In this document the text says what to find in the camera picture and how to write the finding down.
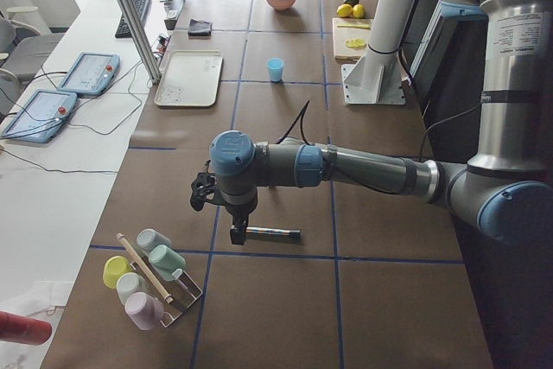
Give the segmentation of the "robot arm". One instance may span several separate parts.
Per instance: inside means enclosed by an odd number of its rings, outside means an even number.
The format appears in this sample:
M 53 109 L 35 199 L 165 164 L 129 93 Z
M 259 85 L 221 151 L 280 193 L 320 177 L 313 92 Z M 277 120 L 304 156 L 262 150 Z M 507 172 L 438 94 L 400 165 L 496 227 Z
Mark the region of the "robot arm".
M 192 208 L 224 207 L 232 216 L 231 240 L 241 245 L 260 187 L 338 181 L 418 196 L 505 244 L 549 232 L 552 189 L 542 180 L 536 136 L 552 49 L 552 0 L 441 0 L 441 5 L 445 16 L 487 19 L 479 144 L 466 164 L 414 162 L 304 138 L 254 143 L 230 130 L 213 139 L 210 160 L 191 186 Z

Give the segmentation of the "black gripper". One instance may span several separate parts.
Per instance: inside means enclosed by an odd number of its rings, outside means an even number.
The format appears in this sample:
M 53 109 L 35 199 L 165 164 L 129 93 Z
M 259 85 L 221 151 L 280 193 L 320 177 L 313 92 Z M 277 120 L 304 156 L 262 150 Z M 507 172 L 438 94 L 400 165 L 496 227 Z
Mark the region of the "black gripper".
M 203 209 L 205 203 L 223 206 L 232 215 L 230 238 L 233 245 L 243 245 L 246 241 L 249 215 L 257 207 L 257 185 L 250 163 L 231 167 L 210 162 L 192 182 L 190 205 L 195 211 Z

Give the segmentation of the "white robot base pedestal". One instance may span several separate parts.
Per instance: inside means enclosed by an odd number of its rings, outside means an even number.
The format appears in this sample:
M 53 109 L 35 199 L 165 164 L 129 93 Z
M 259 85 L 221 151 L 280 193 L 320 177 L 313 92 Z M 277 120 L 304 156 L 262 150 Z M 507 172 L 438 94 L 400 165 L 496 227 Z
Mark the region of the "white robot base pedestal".
M 347 105 L 404 105 L 399 51 L 415 0 L 378 0 L 367 50 L 354 65 L 343 65 Z

